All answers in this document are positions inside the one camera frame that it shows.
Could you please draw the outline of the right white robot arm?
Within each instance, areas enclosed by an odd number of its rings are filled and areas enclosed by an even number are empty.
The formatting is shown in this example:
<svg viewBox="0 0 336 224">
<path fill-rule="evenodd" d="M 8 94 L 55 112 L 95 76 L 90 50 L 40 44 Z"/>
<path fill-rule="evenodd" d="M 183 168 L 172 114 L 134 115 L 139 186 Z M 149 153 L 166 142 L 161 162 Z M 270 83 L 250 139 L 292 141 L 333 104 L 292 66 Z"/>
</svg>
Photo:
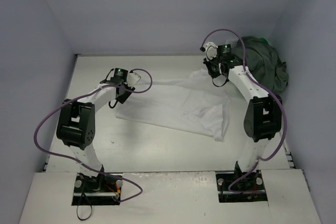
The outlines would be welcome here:
<svg viewBox="0 0 336 224">
<path fill-rule="evenodd" d="M 233 184 L 245 188 L 251 182 L 249 171 L 281 129 L 282 112 L 269 92 L 255 84 L 256 80 L 248 68 L 243 67 L 243 61 L 232 55 L 229 44 L 217 46 L 207 42 L 202 51 L 205 52 L 203 63 L 210 76 L 225 76 L 226 82 L 234 84 L 247 102 L 243 126 L 250 140 L 246 142 L 236 162 L 236 172 L 232 175 Z"/>
</svg>

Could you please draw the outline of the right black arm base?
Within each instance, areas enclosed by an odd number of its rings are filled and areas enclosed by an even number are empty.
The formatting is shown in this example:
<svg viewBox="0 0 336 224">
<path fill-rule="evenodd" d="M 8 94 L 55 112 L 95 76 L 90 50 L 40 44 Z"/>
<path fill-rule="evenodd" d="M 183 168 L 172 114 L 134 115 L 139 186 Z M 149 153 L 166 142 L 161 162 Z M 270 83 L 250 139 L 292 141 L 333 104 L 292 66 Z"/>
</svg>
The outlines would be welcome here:
<svg viewBox="0 0 336 224">
<path fill-rule="evenodd" d="M 233 171 L 215 173 L 219 203 L 268 201 L 261 170 L 255 169 L 246 174 L 240 170 L 238 163 Z"/>
</svg>

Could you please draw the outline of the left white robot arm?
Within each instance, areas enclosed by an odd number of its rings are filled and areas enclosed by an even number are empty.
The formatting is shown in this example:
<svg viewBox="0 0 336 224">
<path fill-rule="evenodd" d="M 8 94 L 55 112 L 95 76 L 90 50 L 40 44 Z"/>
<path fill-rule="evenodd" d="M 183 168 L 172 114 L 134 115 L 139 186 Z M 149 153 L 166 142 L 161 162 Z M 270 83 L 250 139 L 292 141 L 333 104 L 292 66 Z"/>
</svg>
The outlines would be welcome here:
<svg viewBox="0 0 336 224">
<path fill-rule="evenodd" d="M 60 110 L 56 130 L 56 137 L 87 166 L 80 168 L 80 174 L 88 177 L 86 186 L 95 193 L 105 186 L 104 177 L 97 172 L 104 171 L 104 168 L 92 143 L 96 132 L 96 113 L 112 100 L 123 104 L 141 80 L 132 71 L 120 68 L 111 71 L 113 76 L 100 81 L 96 93 L 71 102 Z"/>
</svg>

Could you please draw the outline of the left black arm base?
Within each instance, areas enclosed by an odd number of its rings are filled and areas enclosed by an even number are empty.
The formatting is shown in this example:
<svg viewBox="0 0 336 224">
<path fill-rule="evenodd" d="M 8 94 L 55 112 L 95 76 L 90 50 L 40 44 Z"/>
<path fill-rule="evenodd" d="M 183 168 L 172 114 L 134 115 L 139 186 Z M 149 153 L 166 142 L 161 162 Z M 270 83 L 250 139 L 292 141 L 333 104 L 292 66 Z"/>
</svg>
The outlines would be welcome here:
<svg viewBox="0 0 336 224">
<path fill-rule="evenodd" d="M 118 206 L 121 200 L 122 176 L 88 177 L 77 173 L 72 206 Z"/>
</svg>

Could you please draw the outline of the white t shirt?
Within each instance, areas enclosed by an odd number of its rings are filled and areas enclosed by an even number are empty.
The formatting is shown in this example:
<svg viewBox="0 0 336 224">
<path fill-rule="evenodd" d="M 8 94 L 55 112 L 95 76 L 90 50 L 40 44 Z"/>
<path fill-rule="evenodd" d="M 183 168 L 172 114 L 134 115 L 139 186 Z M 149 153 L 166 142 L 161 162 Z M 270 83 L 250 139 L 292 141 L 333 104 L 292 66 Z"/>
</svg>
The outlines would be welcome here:
<svg viewBox="0 0 336 224">
<path fill-rule="evenodd" d="M 222 142 L 229 125 L 230 98 L 204 69 L 183 79 L 154 80 L 149 91 L 131 95 L 116 117 L 205 135 Z"/>
</svg>

